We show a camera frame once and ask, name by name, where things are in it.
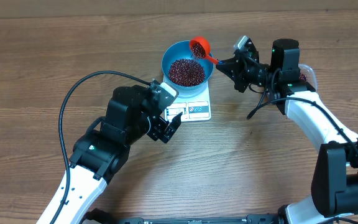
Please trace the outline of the red measuring scoop blue handle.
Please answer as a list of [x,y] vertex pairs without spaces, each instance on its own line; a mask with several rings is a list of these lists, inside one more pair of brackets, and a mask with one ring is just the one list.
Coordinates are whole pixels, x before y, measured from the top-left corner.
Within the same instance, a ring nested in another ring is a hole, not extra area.
[[194,37],[193,39],[190,40],[189,47],[195,58],[208,60],[209,62],[215,65],[221,64],[221,61],[210,55],[211,46],[204,37],[202,36]]

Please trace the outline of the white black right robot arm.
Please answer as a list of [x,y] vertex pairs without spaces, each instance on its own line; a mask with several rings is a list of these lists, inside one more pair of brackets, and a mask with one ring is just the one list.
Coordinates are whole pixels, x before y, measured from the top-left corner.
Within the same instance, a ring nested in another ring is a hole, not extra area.
[[358,134],[343,125],[321,101],[316,88],[301,75],[299,43],[273,42],[269,64],[248,37],[234,45],[233,56],[216,63],[239,92],[263,88],[258,108],[275,105],[294,121],[318,152],[311,194],[284,205],[276,214],[248,215],[247,223],[338,223],[358,215]]

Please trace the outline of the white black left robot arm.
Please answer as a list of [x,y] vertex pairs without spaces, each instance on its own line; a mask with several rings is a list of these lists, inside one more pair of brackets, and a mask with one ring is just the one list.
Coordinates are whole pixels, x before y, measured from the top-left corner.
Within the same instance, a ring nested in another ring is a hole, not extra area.
[[73,146],[69,171],[39,218],[39,223],[81,223],[85,213],[126,163],[143,135],[166,143],[181,123],[162,118],[179,92],[154,80],[150,86],[122,86],[113,91],[105,116],[97,118]]

